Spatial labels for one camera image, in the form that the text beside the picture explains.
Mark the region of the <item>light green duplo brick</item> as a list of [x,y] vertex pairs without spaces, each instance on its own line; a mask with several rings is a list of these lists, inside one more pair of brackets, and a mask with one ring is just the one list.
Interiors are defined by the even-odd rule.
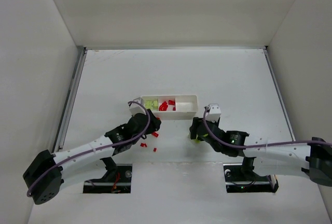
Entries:
[[158,110],[159,109],[158,100],[145,101],[145,108],[146,109],[151,109],[151,110]]

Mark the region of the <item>red curved lego piece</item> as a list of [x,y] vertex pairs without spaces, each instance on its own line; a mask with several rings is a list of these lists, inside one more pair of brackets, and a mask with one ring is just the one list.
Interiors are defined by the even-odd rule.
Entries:
[[159,111],[167,111],[168,103],[165,101],[159,106]]

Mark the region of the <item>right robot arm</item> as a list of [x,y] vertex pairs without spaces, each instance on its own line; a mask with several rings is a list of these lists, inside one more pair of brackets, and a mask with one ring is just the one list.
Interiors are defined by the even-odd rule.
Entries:
[[242,157],[242,173],[249,181],[270,174],[292,175],[331,186],[331,143],[313,137],[309,141],[274,143],[242,131],[223,131],[219,122],[194,117],[190,139],[208,143],[215,152]]

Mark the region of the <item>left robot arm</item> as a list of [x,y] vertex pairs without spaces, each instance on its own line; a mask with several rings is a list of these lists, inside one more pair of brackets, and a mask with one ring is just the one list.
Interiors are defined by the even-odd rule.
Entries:
[[79,181],[113,176],[117,165],[112,157],[159,131],[160,126],[160,118],[148,110],[85,145],[55,153],[39,152],[23,173],[27,197],[41,205]]

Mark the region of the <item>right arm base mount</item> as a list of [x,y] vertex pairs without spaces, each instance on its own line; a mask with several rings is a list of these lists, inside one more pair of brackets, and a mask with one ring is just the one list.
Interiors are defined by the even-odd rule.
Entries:
[[224,163],[223,170],[227,193],[276,193],[279,189],[275,175],[259,176],[254,172],[254,158]]

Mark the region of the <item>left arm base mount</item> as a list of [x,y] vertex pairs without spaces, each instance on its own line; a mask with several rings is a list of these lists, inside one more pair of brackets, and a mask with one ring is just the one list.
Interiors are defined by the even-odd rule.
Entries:
[[128,194],[131,193],[132,164],[116,164],[111,157],[100,159],[106,172],[102,177],[84,182],[84,194]]

